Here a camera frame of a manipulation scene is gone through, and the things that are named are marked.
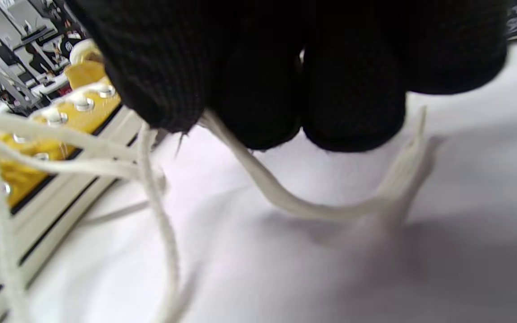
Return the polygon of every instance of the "white table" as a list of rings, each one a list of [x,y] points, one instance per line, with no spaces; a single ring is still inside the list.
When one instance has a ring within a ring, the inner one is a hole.
[[[283,214],[204,129],[177,158],[178,137],[164,142],[153,158],[170,181],[184,276],[207,259],[183,322],[517,322],[517,45],[492,84],[411,96],[410,110],[425,103],[428,135],[443,141],[399,236]],[[257,155],[292,192],[342,205],[371,194],[405,135],[360,155],[299,135]],[[85,221],[144,200],[120,184]],[[131,213],[74,230],[31,288],[37,322],[149,322],[165,288],[162,244],[152,213]]]
[[[43,81],[38,86],[35,86],[31,89],[31,92],[35,96],[47,96],[51,94],[52,92],[55,92],[59,90],[60,88],[66,86],[69,84],[69,80],[67,79],[67,76],[65,73],[61,73],[58,76],[55,76],[54,78],[49,78],[49,80],[55,81],[53,84],[50,84],[49,86],[43,85]]]

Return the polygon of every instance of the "yellow shoe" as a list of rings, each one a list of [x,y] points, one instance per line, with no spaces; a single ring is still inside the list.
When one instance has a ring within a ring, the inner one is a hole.
[[[87,59],[88,54],[96,57],[97,51],[75,52],[78,55],[76,64],[66,69],[74,91],[30,118],[51,127],[71,127],[132,145],[141,119],[121,105],[103,64]],[[41,159],[109,157],[100,151],[82,151],[53,139],[29,139],[0,133],[0,141],[24,155]],[[113,182],[112,178],[90,175],[53,175],[4,159],[0,159],[0,174],[6,182],[16,250],[20,256],[17,261],[26,282],[35,276],[90,204]],[[4,311],[4,299],[0,295],[0,318]]]

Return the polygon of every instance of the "shoe eyelet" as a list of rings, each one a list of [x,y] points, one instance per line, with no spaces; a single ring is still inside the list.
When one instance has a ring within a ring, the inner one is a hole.
[[[39,159],[39,160],[49,160],[48,153],[36,153],[35,155],[33,155],[33,157],[35,157],[36,159]]]
[[[89,110],[92,110],[95,107],[95,101],[93,101],[90,98],[85,98],[84,103],[83,102],[76,102],[75,108],[79,112],[86,112]]]
[[[8,182],[4,182],[4,191],[6,196],[10,196],[11,186],[8,184]]]
[[[67,116],[67,114],[61,112],[59,113],[58,118],[47,119],[47,125],[49,125],[50,127],[59,127],[67,123],[68,119],[69,117]]]
[[[27,138],[13,134],[13,141],[15,141],[18,144],[24,144],[27,142]]]
[[[115,87],[113,87],[112,85],[107,85],[105,88],[99,89],[98,92],[99,97],[103,99],[111,98],[112,96],[115,96],[115,94],[117,93]]]

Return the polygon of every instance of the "white shoelace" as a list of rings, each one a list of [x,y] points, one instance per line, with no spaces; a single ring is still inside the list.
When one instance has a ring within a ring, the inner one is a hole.
[[[103,91],[107,89],[104,88],[103,84],[92,84],[86,87],[86,90]],[[70,101],[76,105],[85,105],[87,102],[84,98],[83,90],[66,96],[63,100]],[[57,110],[53,109],[54,107],[52,106],[38,115],[43,116],[47,120],[60,119],[61,116],[57,114]],[[273,174],[248,152],[246,147],[228,131],[221,120],[212,112],[207,111],[203,114],[201,125],[207,127],[231,149],[260,191],[275,206],[303,218],[339,221],[359,218],[368,214],[379,216],[388,214],[407,197],[408,190],[418,176],[422,167],[422,160],[425,158],[426,149],[423,138],[425,108],[421,112],[420,119],[416,135],[400,151],[382,180],[375,196],[356,205],[341,207],[313,204],[294,196],[294,194],[281,186]],[[149,158],[155,132],[149,130],[149,126],[143,123],[138,134],[138,149],[133,149],[67,127],[50,127],[40,122],[8,114],[0,114],[0,131],[12,132],[31,139],[37,137],[52,138],[82,149],[103,152],[110,158],[120,158],[118,160],[93,159],[58,162],[40,160],[35,157],[22,155],[0,142],[0,156],[17,160],[29,167],[42,171],[51,173],[84,173],[142,182],[150,207],[156,216],[158,228],[162,234],[162,241],[166,248],[166,281],[168,287],[154,322],[172,323],[178,321],[179,319],[173,316],[174,309],[178,305],[176,300],[179,296],[180,282],[176,238],[160,201],[165,189],[164,174],[156,174],[156,171],[152,169]],[[137,160],[137,164],[133,164],[130,160]],[[4,296],[10,307],[11,322],[28,323],[31,322],[31,316],[27,304],[25,282],[18,268],[17,260],[19,257],[13,242],[12,218],[6,195],[2,192],[3,187],[4,182],[0,175],[0,270],[5,286]]]

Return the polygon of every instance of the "glove finger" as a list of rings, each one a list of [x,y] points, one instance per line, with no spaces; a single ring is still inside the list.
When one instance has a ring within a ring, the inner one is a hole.
[[[374,1],[315,2],[304,55],[303,129],[318,147],[361,152],[402,127],[406,90],[381,37]],[[353,13],[364,13],[354,16]]]
[[[152,127],[188,131],[237,34],[235,0],[68,0],[123,102]]]
[[[467,92],[505,64],[509,0],[377,0],[383,35],[408,88]]]
[[[221,72],[213,108],[247,148],[269,149],[300,129],[303,48],[297,0],[246,0],[237,48]]]

